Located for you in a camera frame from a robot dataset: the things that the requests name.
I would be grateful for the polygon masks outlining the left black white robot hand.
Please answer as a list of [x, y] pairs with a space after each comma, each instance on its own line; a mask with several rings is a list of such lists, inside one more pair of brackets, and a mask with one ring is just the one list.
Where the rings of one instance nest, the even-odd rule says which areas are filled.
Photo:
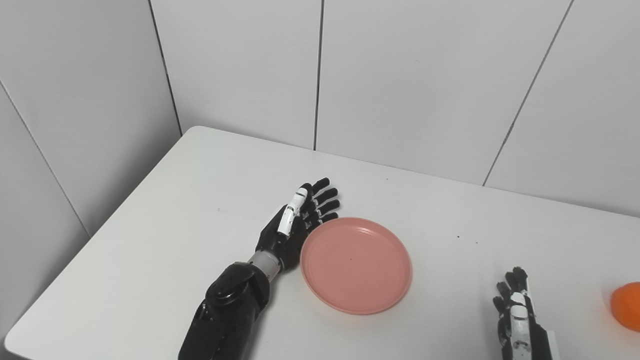
[[307, 237], [320, 225], [338, 219], [338, 194], [327, 177], [300, 186], [263, 228], [250, 264], [270, 279], [295, 268]]

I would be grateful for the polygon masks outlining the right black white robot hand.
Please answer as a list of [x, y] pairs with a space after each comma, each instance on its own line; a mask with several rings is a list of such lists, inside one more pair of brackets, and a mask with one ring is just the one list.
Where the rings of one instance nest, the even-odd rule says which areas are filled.
[[528, 274], [515, 266], [496, 283], [497, 335], [503, 360], [559, 360], [555, 333], [537, 321]]

